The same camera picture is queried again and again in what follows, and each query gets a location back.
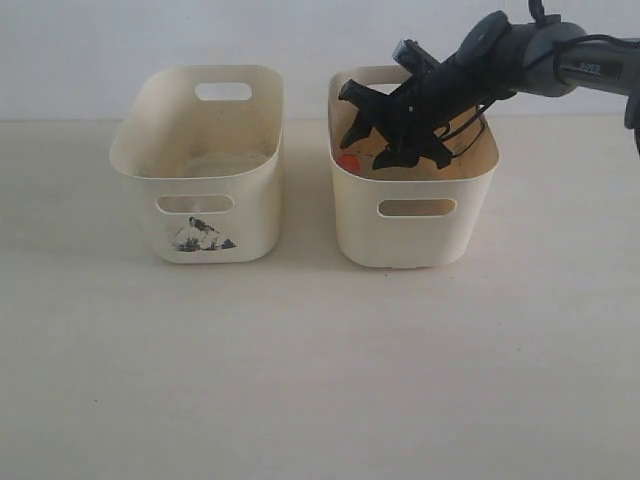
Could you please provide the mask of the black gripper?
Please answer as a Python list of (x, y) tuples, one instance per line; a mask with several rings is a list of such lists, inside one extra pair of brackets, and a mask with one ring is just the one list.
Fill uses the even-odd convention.
[(350, 79), (340, 88), (338, 99), (353, 105), (357, 114), (339, 147), (346, 149), (376, 130), (386, 144), (374, 158), (373, 169), (410, 169), (422, 158), (443, 169), (454, 154), (436, 131), (474, 107), (510, 96), (505, 90), (488, 90), (454, 64), (411, 75), (388, 94)]

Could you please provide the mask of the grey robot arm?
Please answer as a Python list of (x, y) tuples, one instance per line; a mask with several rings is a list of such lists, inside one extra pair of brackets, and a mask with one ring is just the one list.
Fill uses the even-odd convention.
[(498, 101), (519, 93), (546, 98), (586, 88), (627, 99), (624, 126), (639, 130), (639, 41), (589, 34), (581, 26), (528, 4), (529, 23), (513, 23), (502, 10), (483, 17), (443, 61), (417, 41), (404, 39), (393, 59), (408, 74), (383, 93), (346, 81), (338, 98), (357, 113), (340, 141), (346, 149), (378, 132), (385, 141), (373, 169), (413, 168), (429, 159), (448, 167), (456, 153), (448, 141)]

